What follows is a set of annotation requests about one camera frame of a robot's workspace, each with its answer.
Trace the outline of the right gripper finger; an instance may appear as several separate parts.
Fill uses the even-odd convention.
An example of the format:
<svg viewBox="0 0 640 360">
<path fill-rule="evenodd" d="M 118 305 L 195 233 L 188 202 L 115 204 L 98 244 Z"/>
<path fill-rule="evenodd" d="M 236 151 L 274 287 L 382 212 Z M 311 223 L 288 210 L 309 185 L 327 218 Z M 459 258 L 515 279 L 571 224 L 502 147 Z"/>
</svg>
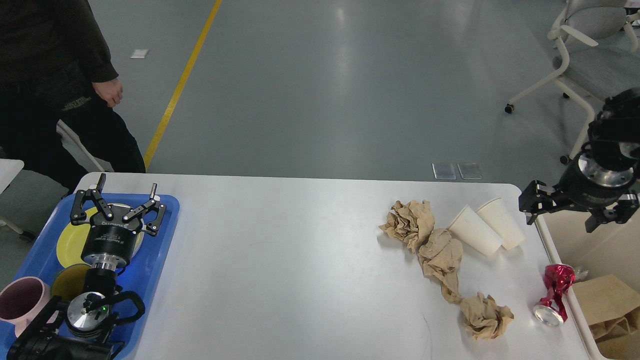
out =
<svg viewBox="0 0 640 360">
<path fill-rule="evenodd" d="M 626 224 L 639 209 L 639 206 L 638 194 L 626 193 L 615 201 L 615 206 L 611 209 L 606 207 L 590 208 L 590 216 L 585 221 L 585 230 L 587 233 L 592 233 L 602 224 Z"/>
<path fill-rule="evenodd" d="M 570 199 L 554 186 L 533 180 L 518 197 L 518 209 L 525 214 L 526 224 L 532 225 L 542 214 L 570 209 Z"/>
</svg>

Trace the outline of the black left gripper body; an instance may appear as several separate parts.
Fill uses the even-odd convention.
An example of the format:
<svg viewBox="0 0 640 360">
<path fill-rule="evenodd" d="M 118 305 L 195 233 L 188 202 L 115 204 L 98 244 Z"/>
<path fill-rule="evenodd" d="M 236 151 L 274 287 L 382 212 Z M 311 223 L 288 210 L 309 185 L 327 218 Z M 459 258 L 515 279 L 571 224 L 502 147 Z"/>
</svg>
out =
<svg viewBox="0 0 640 360">
<path fill-rule="evenodd" d="M 126 209 L 110 209 L 113 219 L 106 219 L 99 211 L 89 221 L 89 232 L 81 257 L 93 264 L 112 262 L 112 268 L 124 268 L 131 263 L 136 233 L 135 227 L 141 226 L 140 219 L 123 223 L 122 217 L 130 212 Z"/>
</svg>

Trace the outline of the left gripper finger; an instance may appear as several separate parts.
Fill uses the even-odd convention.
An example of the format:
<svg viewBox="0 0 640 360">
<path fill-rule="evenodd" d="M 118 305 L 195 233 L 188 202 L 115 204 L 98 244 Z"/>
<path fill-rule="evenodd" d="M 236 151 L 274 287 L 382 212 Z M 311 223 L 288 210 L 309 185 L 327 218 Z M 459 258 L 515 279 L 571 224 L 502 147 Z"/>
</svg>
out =
<svg viewBox="0 0 640 360">
<path fill-rule="evenodd" d="M 88 224 L 87 214 L 83 205 L 87 201 L 94 203 L 96 209 L 107 219 L 114 219 L 114 212 L 102 196 L 102 190 L 106 183 L 106 174 L 101 173 L 95 188 L 78 190 L 75 192 L 70 213 L 70 223 L 74 226 Z"/>
<path fill-rule="evenodd" d="M 122 216 L 122 222 L 128 224 L 134 220 L 141 221 L 149 213 L 156 213 L 156 217 L 152 221 L 147 222 L 144 226 L 135 227 L 135 231 L 146 233 L 151 237 L 157 236 L 167 210 L 167 206 L 161 202 L 160 196 L 156 194 L 157 186 L 157 183 L 151 185 L 149 199 L 145 203 L 138 205 Z"/>
</svg>

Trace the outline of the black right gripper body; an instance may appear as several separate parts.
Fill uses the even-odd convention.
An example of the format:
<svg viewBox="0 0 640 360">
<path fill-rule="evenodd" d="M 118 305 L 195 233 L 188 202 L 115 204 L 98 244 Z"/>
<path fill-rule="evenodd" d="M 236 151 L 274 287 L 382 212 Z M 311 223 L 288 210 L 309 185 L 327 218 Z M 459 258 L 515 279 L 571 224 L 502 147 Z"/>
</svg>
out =
<svg viewBox="0 0 640 360">
<path fill-rule="evenodd" d="M 637 170 L 609 170 L 592 155 L 571 160 L 557 183 L 557 190 L 584 208 L 605 208 L 616 202 L 637 179 Z"/>
</svg>

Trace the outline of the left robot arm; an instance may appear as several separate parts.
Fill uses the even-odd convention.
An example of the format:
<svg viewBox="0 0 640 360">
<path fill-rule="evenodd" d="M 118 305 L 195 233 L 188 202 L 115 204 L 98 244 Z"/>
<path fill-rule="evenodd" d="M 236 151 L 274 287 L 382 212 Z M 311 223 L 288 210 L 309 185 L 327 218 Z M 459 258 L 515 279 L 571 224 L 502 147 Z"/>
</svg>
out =
<svg viewBox="0 0 640 360">
<path fill-rule="evenodd" d="M 71 207 L 70 225 L 87 226 L 80 257 L 89 269 L 80 294 L 70 301 L 60 295 L 49 300 L 11 345 L 7 359 L 67 354 L 71 360 L 112 360 L 120 352 L 110 340 L 113 330 L 146 313 L 144 299 L 117 281 L 130 266 L 137 238 L 158 234 L 167 206 L 156 194 L 156 183 L 137 207 L 108 203 L 102 196 L 105 181 L 101 174 L 94 187 L 77 191 Z"/>
</svg>

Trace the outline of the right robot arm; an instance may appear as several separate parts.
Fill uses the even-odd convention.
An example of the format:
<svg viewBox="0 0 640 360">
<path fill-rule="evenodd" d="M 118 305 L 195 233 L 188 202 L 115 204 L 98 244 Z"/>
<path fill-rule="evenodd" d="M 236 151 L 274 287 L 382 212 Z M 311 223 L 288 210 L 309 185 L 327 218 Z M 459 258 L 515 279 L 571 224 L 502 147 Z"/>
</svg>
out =
<svg viewBox="0 0 640 360">
<path fill-rule="evenodd" d="M 542 214 L 586 212 L 585 230 L 625 224 L 639 209 L 633 185 L 639 179 L 639 89 L 631 88 L 605 100 L 587 126 L 587 141 L 569 160 L 558 183 L 533 180 L 518 198 L 531 225 Z"/>
</svg>

